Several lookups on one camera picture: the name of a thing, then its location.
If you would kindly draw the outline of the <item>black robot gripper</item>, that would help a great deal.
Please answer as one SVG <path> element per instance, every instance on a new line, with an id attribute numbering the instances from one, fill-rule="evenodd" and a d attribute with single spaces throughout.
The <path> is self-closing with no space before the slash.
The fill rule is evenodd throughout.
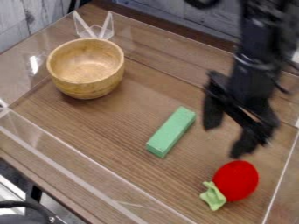
<path id="1" fill-rule="evenodd" d="M 241 133 L 229 152 L 232 158 L 252 154 L 259 145 L 264 146 L 279 126 L 268 100 L 280 71 L 282 62 L 270 53 L 264 58 L 236 53 L 229 76 L 217 71 L 207 72 L 203 128 L 217 128 L 224 115 L 239 124 Z"/>

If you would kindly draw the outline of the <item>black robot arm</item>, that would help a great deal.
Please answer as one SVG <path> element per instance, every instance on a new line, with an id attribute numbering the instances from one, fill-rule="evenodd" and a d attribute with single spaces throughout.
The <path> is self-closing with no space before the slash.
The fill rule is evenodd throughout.
<path id="1" fill-rule="evenodd" d="M 284 66 L 299 71 L 299 1 L 239 0 L 240 40 L 231 74 L 208 72 L 204 87 L 203 128 L 212 130 L 229 116 L 241 127 L 229 156 L 240 158 L 266 145 L 280 121 L 270 105 L 275 91 L 291 94 L 280 84 Z"/>

